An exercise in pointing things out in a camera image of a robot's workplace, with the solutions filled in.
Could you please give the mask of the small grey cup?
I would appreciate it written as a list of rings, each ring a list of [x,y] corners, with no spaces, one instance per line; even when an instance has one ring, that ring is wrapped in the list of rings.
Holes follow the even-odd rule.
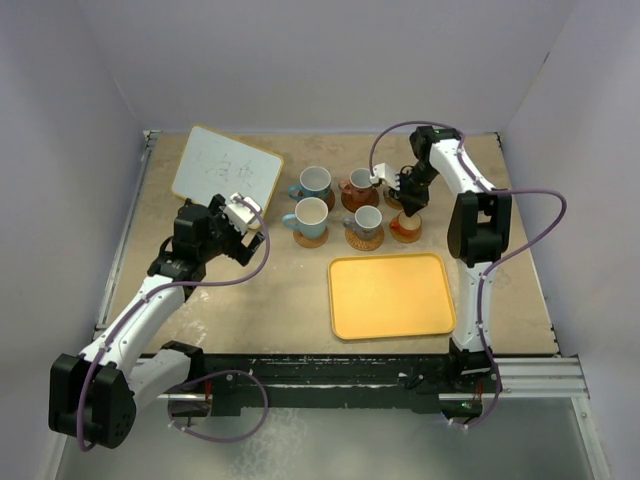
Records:
[[[384,184],[384,188],[383,188],[383,196],[384,196],[384,197],[385,197],[385,196],[389,196],[389,197],[392,197],[392,198],[394,198],[394,199],[396,199],[396,200],[397,200],[397,198],[396,198],[396,197],[395,197],[395,195],[394,195],[394,190],[393,190],[393,189],[392,189],[392,188],[391,188],[387,183],[385,183],[385,184]]]

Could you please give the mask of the dark brown wooden coaster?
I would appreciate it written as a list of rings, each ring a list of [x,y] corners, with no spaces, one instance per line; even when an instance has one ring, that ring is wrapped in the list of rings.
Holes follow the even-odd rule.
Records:
[[[304,198],[319,198],[326,205],[329,211],[334,208],[335,205],[335,193],[329,188],[328,190],[320,191],[320,192],[305,192],[303,190],[292,190],[290,192],[290,197],[296,201],[300,201]]]
[[[366,205],[377,207],[379,205],[379,193],[376,189],[373,189],[366,200],[356,201],[350,194],[342,192],[341,203],[350,212],[356,212],[360,207]]]

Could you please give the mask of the orange white mug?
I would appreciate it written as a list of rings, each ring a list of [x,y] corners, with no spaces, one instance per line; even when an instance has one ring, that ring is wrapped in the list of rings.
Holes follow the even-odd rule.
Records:
[[[341,192],[350,194],[354,200],[364,201],[373,190],[373,185],[370,182],[370,171],[367,168],[355,169],[348,179],[339,182],[338,187]]]

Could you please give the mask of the light wooden round coaster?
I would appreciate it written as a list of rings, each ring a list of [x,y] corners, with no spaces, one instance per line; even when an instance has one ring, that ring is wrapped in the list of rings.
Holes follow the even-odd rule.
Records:
[[[400,243],[414,243],[422,236],[422,229],[410,231],[408,235],[404,235],[401,231],[396,229],[390,229],[392,237]]]

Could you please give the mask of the large light blue mug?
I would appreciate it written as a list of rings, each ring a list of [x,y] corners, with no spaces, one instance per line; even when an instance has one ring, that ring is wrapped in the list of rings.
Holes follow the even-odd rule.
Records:
[[[309,197],[300,200],[292,214],[282,218],[283,224],[307,239],[319,239],[327,228],[328,206],[320,198]]]

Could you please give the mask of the black aluminium robot base frame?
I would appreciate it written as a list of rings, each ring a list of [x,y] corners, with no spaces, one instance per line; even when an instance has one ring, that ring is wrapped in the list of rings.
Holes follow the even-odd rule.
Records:
[[[50,372],[49,425],[107,448],[136,415],[167,396],[178,416],[236,416],[245,408],[407,409],[472,422],[494,398],[584,398],[572,358],[445,354],[208,354],[171,341],[131,366],[113,351],[62,355]]]

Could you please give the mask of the small orange cup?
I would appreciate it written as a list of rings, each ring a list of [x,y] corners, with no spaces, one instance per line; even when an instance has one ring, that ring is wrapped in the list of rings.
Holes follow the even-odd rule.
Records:
[[[422,219],[418,214],[407,216],[404,212],[400,212],[390,221],[389,227],[408,235],[410,231],[422,229]]]

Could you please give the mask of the small woven rattan coaster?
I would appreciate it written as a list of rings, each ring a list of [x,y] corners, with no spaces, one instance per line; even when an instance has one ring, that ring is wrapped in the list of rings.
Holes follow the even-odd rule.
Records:
[[[306,249],[314,249],[324,245],[329,237],[329,228],[325,228],[323,233],[318,238],[308,238],[304,236],[300,231],[293,232],[294,241],[301,247]]]

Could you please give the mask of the blue patterned mug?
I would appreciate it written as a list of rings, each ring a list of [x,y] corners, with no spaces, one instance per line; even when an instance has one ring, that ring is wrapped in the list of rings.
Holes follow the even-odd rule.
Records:
[[[309,197],[326,201],[329,198],[331,182],[331,174],[326,168],[310,166],[301,172],[299,184],[288,189],[288,196],[296,201]]]

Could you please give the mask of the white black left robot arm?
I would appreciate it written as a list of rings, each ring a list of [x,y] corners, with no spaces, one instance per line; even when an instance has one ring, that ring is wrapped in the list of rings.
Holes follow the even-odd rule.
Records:
[[[208,205],[191,200],[178,209],[173,233],[159,247],[141,286],[125,310],[77,355],[62,354],[49,380],[48,423],[88,452],[114,449],[132,429],[139,410],[160,394],[194,392],[215,378],[201,348],[171,341],[144,364],[144,347],[191,297],[207,286],[206,265],[226,256],[245,266],[259,248],[270,247],[262,228],[243,242],[262,209],[248,196],[216,195]]]

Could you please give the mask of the large woven rattan coaster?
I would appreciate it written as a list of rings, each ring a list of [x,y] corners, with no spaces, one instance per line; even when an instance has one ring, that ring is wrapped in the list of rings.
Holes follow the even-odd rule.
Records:
[[[361,239],[357,234],[350,229],[345,230],[345,239],[349,246],[358,251],[374,251],[379,248],[384,242],[384,229],[380,227],[376,230],[374,236],[371,239]]]

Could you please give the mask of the grey blue mug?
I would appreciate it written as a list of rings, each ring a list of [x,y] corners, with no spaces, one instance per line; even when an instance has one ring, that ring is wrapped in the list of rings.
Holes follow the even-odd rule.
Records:
[[[358,239],[369,241],[381,231],[382,220],[382,213],[377,207],[364,205],[356,210],[352,218],[345,218],[342,225]]]

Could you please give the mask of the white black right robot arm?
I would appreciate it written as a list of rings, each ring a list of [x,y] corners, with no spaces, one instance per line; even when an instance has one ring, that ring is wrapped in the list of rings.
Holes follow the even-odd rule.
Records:
[[[494,194],[495,186],[473,164],[455,128],[420,122],[409,143],[416,163],[400,170],[392,190],[404,214],[411,217],[428,205],[429,188],[438,176],[455,196],[447,248],[457,261],[459,298],[444,376],[452,389],[467,391],[493,372],[490,307],[478,305],[478,294],[491,289],[487,269],[508,247],[512,199]]]

